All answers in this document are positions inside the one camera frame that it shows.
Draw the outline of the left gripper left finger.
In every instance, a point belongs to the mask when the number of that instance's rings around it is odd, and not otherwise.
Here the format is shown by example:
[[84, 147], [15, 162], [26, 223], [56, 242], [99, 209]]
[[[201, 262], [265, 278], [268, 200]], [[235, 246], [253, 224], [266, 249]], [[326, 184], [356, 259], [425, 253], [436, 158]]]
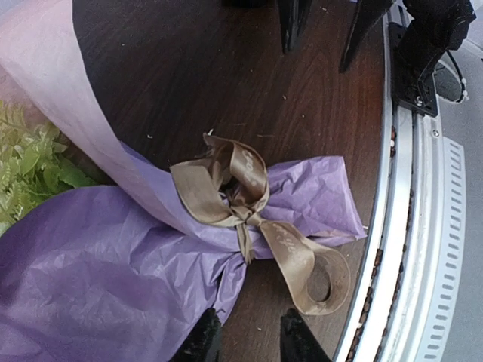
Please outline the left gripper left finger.
[[220, 319], [209, 308], [180, 347], [180, 361], [220, 361], [221, 336]]

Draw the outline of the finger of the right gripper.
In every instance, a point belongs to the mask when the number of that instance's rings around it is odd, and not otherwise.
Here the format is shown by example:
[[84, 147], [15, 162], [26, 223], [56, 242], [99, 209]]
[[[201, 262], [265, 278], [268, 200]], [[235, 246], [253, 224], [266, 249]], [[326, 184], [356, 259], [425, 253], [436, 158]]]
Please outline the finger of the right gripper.
[[312, 0], [278, 0], [281, 46], [284, 53], [293, 51], [302, 36]]
[[369, 31], [389, 11], [393, 0], [360, 0], [357, 1], [355, 13], [343, 48], [339, 65], [339, 73], [344, 73], [355, 59], [359, 46]]

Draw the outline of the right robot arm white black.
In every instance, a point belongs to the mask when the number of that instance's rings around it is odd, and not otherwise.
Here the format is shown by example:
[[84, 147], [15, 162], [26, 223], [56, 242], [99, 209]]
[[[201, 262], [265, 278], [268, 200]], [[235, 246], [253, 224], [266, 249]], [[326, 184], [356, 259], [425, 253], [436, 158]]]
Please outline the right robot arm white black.
[[[303, 34], [312, 1], [277, 1], [281, 44], [292, 51]], [[339, 65], [348, 70], [369, 30], [386, 15], [395, 1], [357, 1]], [[471, 1], [403, 1], [412, 16], [407, 27], [391, 22], [389, 52], [392, 98], [399, 106], [436, 117], [438, 105], [433, 73], [444, 54], [460, 48], [469, 25], [476, 19]]]

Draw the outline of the tan satin ribbon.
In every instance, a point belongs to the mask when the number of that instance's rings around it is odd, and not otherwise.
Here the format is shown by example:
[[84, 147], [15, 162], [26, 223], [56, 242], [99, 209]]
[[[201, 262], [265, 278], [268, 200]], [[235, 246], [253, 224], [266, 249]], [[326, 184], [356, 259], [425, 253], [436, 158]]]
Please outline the tan satin ribbon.
[[[350, 271], [346, 259], [334, 249], [317, 244], [289, 222], [270, 221], [260, 212], [269, 200], [267, 169], [260, 154], [250, 146], [221, 137], [203, 136], [211, 147], [206, 158], [171, 167], [177, 193], [189, 214], [198, 222], [234, 227], [246, 263], [254, 258], [249, 227], [257, 227], [287, 284], [294, 306], [306, 315], [328, 315], [346, 301]], [[314, 300], [308, 290], [317, 258], [326, 262], [329, 296]]]

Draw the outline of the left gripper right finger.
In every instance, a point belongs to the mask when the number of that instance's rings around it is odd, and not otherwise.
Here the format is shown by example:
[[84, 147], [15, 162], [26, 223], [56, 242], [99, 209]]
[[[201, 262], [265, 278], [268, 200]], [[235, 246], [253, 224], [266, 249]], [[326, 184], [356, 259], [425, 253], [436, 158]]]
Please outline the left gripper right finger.
[[331, 362], [295, 308], [281, 317], [280, 358], [281, 362]]

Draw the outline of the purple pink flower bouquet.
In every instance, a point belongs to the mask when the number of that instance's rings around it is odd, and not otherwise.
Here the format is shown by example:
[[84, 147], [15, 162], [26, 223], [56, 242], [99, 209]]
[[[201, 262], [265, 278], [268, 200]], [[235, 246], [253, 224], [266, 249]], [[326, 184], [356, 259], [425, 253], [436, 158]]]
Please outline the purple pink flower bouquet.
[[[24, 1], [1, 21], [1, 67], [114, 181], [63, 192], [1, 238], [3, 361], [180, 361], [204, 312], [231, 313], [248, 263], [234, 227], [184, 207], [171, 169], [119, 141], [88, 80], [70, 1]], [[365, 236], [340, 156], [266, 167], [260, 215], [338, 250]], [[330, 293], [317, 258], [310, 296]]]

